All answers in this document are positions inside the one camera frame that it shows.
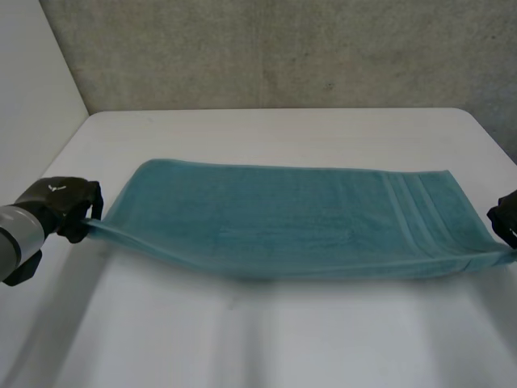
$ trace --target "gray wall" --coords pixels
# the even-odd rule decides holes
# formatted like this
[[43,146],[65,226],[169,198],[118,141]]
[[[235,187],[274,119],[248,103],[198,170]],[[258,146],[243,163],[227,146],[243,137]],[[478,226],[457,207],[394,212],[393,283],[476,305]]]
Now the gray wall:
[[41,0],[90,113],[457,107],[517,160],[515,0]]

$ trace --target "white table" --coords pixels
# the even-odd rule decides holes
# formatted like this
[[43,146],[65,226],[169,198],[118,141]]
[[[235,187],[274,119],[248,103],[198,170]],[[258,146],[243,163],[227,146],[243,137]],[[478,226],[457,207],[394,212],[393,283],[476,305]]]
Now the white table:
[[[107,112],[46,175],[97,179],[107,207],[150,158],[449,169],[483,221],[517,168],[456,109]],[[239,284],[52,236],[0,287],[0,387],[510,387],[515,266],[418,281]]]

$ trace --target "white wall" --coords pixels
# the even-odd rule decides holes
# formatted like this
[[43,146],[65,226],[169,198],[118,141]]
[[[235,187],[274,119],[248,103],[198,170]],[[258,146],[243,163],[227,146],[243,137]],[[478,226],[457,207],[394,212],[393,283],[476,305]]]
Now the white wall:
[[38,179],[88,117],[37,0],[0,0],[0,205]]

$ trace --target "concrete wall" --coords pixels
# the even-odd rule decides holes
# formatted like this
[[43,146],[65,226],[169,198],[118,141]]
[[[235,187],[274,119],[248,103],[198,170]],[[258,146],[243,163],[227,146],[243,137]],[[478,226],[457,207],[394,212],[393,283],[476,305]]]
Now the concrete wall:
[[513,0],[41,0],[90,113],[457,107],[517,160]]
[[0,1],[0,204],[47,169],[88,117],[37,0]]

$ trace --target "teal towel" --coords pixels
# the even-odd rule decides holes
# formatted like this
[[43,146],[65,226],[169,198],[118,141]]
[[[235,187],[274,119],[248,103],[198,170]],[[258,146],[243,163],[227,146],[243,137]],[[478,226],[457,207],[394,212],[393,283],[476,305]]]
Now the teal towel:
[[421,278],[513,261],[448,171],[143,164],[90,236],[241,278]]

